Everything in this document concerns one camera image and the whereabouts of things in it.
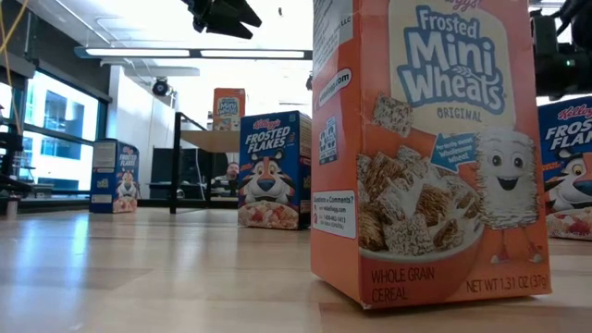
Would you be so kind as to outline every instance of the cartoon mini wheat mascot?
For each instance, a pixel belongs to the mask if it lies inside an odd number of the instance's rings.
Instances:
[[[523,133],[509,129],[487,129],[477,136],[477,189],[483,198],[484,223],[501,230],[497,264],[510,260],[505,230],[521,228],[530,261],[542,262],[526,227],[538,221],[535,144]]]

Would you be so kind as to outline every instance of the ceiling light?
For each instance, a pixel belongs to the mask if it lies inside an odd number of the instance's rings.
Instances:
[[[223,58],[304,58],[304,51],[266,51],[266,50],[202,50],[202,57]]]
[[[87,48],[89,56],[122,57],[189,57],[189,50],[184,49],[134,49],[134,48]]]

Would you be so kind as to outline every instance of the blue cereal box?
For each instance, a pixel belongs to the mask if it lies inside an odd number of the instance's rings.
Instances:
[[[94,143],[92,154],[92,213],[135,212],[140,199],[138,149],[113,139]]]
[[[592,241],[592,98],[539,108],[551,237]]]
[[[239,225],[310,226],[311,123],[299,111],[240,121]]]

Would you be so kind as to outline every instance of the mini wheat cereal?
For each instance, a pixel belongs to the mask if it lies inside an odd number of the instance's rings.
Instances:
[[[314,0],[313,77],[315,274],[364,309],[550,293],[525,1]],[[592,226],[583,104],[543,132],[558,237]]]
[[[140,196],[138,149],[117,140],[94,143],[92,152],[92,213],[130,213]]]
[[[241,120],[239,225],[310,226],[310,144],[311,119],[298,111]]]
[[[214,130],[240,130],[244,117],[246,93],[244,89],[214,89]]]
[[[592,241],[592,98],[539,108],[551,237]]]

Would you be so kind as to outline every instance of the tony the tiger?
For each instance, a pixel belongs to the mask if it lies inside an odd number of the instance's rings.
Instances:
[[[563,149],[561,173],[545,183],[547,213],[592,206],[592,153],[571,153]]]
[[[252,172],[239,186],[245,204],[268,201],[290,205],[296,190],[292,179],[279,167],[278,162],[283,158],[283,150],[277,150],[273,156],[251,155],[254,164]]]

